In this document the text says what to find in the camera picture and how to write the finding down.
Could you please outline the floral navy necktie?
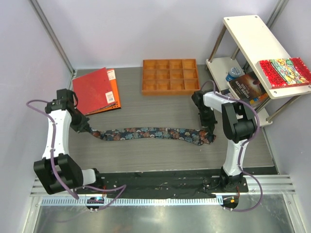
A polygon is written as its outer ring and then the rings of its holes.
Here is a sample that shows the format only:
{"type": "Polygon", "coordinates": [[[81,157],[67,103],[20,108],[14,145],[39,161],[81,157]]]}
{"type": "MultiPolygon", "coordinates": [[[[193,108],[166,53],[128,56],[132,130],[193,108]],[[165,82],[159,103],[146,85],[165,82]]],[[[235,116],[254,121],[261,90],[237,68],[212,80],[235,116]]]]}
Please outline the floral navy necktie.
{"type": "Polygon", "coordinates": [[[155,128],[155,127],[124,128],[107,131],[99,131],[92,129],[91,135],[104,141],[122,141],[122,140],[134,140],[143,138],[156,138],[156,139],[181,140],[193,143],[197,146],[201,146],[203,144],[210,144],[207,139],[207,131],[198,129],[155,128]]]}

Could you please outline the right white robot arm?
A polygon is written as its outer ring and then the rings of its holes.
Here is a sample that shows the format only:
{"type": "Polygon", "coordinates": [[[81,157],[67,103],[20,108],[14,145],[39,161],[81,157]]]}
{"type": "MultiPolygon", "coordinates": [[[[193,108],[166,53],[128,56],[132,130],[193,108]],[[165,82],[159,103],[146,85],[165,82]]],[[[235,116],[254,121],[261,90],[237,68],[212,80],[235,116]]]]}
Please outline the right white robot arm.
{"type": "Polygon", "coordinates": [[[258,115],[250,104],[225,97],[218,92],[195,91],[191,99],[199,110],[201,126],[210,137],[217,124],[214,111],[222,114],[223,132],[228,144],[219,185],[226,192],[232,191],[242,183],[243,159],[249,141],[259,130],[258,115]]]}

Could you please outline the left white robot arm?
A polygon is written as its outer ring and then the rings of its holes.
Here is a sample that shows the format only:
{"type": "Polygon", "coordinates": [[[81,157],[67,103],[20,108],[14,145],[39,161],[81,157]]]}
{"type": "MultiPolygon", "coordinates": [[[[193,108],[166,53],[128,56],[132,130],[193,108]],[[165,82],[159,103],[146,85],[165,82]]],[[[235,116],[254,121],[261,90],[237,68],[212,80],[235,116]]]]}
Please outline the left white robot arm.
{"type": "Polygon", "coordinates": [[[88,117],[77,109],[75,92],[60,89],[56,98],[47,102],[42,114],[48,119],[47,143],[42,159],[34,162],[34,172],[48,194],[68,191],[78,198],[74,189],[85,186],[92,193],[100,193],[103,181],[95,168],[82,170],[69,155],[69,131],[89,133],[88,117]]]}

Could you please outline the red folder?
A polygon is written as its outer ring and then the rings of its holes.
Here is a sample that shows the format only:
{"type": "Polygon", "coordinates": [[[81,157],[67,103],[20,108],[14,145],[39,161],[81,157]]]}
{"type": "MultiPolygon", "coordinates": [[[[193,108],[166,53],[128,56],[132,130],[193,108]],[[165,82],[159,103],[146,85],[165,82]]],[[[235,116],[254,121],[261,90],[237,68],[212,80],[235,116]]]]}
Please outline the red folder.
{"type": "Polygon", "coordinates": [[[106,68],[75,78],[72,86],[77,108],[85,116],[116,103],[106,68]]]}

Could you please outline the bottom stacked books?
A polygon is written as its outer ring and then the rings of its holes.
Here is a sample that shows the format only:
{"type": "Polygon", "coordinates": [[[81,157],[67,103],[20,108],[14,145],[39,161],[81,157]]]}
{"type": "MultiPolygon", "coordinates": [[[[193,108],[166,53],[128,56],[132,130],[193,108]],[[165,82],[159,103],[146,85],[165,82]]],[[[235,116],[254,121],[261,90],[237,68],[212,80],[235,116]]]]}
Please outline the bottom stacked books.
{"type": "MultiPolygon", "coordinates": [[[[221,93],[225,96],[230,97],[230,98],[242,100],[241,97],[239,97],[233,90],[230,90],[229,88],[222,90],[221,93]]],[[[255,108],[258,105],[260,105],[267,97],[268,97],[268,94],[265,93],[265,94],[260,95],[259,97],[256,97],[256,98],[249,100],[249,102],[250,102],[251,106],[255,108]]]]}

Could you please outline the orange notebook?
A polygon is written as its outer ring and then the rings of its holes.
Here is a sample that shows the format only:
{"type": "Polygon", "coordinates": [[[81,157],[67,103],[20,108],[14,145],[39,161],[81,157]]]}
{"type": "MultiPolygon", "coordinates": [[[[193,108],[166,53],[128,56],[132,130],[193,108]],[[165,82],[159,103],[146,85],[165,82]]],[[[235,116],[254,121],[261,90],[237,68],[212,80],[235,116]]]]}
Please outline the orange notebook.
{"type": "Polygon", "coordinates": [[[120,97],[119,97],[119,90],[118,90],[116,74],[115,74],[114,69],[108,69],[107,70],[107,75],[109,77],[110,84],[112,86],[112,91],[113,91],[113,95],[114,95],[114,98],[115,98],[115,104],[113,106],[110,106],[110,107],[107,107],[107,108],[104,108],[104,109],[100,109],[98,111],[98,113],[112,111],[112,110],[117,110],[117,109],[121,108],[121,101],[120,101],[120,97]]]}

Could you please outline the dark brown book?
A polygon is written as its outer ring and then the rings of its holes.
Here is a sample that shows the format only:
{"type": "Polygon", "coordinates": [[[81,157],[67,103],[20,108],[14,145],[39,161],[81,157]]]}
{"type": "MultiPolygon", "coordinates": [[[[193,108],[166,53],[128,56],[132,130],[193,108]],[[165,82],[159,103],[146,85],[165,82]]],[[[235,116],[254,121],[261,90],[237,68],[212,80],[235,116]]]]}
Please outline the dark brown book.
{"type": "Polygon", "coordinates": [[[231,80],[227,84],[243,100],[249,101],[267,93],[253,71],[231,80]]]}

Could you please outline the blue lidded jar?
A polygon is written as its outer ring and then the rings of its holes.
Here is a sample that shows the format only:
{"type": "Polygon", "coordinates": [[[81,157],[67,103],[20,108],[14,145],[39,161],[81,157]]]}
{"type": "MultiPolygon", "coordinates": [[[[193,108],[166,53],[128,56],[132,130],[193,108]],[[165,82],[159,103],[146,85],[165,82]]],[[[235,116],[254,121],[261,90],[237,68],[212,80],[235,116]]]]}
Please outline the blue lidded jar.
{"type": "Polygon", "coordinates": [[[229,70],[229,72],[228,72],[228,74],[227,74],[225,79],[226,79],[227,82],[229,82],[229,81],[234,80],[234,79],[236,79],[236,78],[238,78],[238,77],[240,77],[242,75],[244,75],[244,71],[241,68],[239,68],[239,67],[232,67],[229,70]]]}

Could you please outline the orange wooden compartment tray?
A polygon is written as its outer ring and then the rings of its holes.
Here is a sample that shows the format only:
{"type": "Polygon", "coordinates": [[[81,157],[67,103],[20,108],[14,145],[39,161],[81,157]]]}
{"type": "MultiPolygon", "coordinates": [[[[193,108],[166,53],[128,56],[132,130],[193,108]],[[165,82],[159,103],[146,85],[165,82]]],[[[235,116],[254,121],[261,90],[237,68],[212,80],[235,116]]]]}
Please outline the orange wooden compartment tray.
{"type": "Polygon", "coordinates": [[[143,60],[141,91],[143,95],[192,95],[199,89],[195,59],[143,60]]]}

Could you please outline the red colourful book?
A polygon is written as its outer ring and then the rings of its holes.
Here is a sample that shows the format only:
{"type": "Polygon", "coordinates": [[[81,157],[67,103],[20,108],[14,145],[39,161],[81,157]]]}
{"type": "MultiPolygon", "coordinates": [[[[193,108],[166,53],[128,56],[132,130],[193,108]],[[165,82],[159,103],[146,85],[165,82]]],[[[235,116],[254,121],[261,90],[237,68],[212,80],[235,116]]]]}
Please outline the red colourful book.
{"type": "Polygon", "coordinates": [[[270,89],[279,89],[311,84],[311,71],[301,58],[261,60],[259,65],[270,89]]]}

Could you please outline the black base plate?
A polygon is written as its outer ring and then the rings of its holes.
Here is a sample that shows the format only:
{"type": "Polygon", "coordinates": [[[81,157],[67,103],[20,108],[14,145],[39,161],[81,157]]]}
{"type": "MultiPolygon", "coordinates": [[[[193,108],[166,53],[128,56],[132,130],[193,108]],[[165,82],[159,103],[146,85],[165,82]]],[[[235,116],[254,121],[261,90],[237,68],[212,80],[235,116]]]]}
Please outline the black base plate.
{"type": "Polygon", "coordinates": [[[101,173],[93,187],[113,189],[126,185],[124,199],[199,199],[218,193],[247,193],[246,178],[226,188],[219,184],[220,169],[101,173]]]}

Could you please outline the aluminium rail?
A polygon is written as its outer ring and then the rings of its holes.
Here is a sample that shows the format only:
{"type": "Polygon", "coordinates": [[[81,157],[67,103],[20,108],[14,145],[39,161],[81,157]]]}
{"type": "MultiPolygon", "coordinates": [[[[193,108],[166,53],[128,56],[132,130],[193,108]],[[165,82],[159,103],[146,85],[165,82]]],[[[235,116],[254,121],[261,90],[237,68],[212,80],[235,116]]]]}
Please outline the aluminium rail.
{"type": "MultiPolygon", "coordinates": [[[[264,194],[295,194],[295,188],[289,175],[254,175],[264,194]]],[[[254,178],[245,176],[250,194],[259,194],[259,185],[254,178]]],[[[35,178],[30,192],[31,197],[49,196],[38,178],[35,178]]]]}

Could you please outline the left aluminium frame post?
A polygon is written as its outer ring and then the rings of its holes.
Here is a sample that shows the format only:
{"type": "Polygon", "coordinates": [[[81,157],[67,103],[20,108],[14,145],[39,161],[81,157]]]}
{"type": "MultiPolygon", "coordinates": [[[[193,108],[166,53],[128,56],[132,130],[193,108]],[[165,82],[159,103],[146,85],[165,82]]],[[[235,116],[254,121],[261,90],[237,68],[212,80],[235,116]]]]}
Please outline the left aluminium frame post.
{"type": "Polygon", "coordinates": [[[75,69],[73,68],[71,62],[69,61],[60,41],[58,40],[51,24],[49,23],[48,18],[46,17],[43,9],[41,8],[39,2],[37,0],[29,0],[30,5],[32,6],[34,12],[36,13],[39,21],[41,22],[42,26],[44,27],[47,35],[49,36],[50,40],[52,41],[54,47],[56,48],[57,52],[59,53],[61,59],[63,60],[64,64],[66,65],[67,69],[69,70],[70,74],[73,76],[75,74],[75,69]]]}

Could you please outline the aluminium frame post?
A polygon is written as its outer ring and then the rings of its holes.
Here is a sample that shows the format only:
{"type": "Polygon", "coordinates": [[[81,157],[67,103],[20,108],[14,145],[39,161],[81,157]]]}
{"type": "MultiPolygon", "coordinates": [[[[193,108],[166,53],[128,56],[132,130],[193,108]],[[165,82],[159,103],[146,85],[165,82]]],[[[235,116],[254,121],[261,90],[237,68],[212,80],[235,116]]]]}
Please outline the aluminium frame post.
{"type": "Polygon", "coordinates": [[[49,23],[48,18],[46,17],[43,9],[41,8],[39,2],[37,0],[29,0],[30,5],[32,6],[34,12],[36,13],[39,21],[41,22],[42,26],[44,27],[47,35],[49,36],[50,40],[52,41],[54,47],[56,48],[57,52],[59,53],[61,59],[63,60],[64,64],[66,65],[67,69],[69,70],[70,74],[73,76],[75,74],[75,69],[73,68],[71,62],[69,61],[60,41],[58,40],[51,24],[49,23]]]}
{"type": "Polygon", "coordinates": [[[285,9],[286,5],[288,4],[289,0],[278,0],[276,6],[272,10],[272,13],[270,14],[266,26],[271,29],[274,24],[276,23],[277,19],[282,14],[283,10],[285,9]]]}

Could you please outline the right aluminium frame post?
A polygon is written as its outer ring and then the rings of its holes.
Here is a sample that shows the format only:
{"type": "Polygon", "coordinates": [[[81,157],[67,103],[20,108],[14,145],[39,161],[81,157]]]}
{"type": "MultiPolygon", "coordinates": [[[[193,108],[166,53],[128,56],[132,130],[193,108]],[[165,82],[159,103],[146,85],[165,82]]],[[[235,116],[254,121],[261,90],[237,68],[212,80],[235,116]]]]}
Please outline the right aluminium frame post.
{"type": "Polygon", "coordinates": [[[271,29],[274,24],[276,23],[277,19],[282,14],[283,10],[285,9],[286,5],[288,4],[289,0],[278,0],[276,6],[272,10],[272,13],[270,14],[266,26],[271,29]]]}

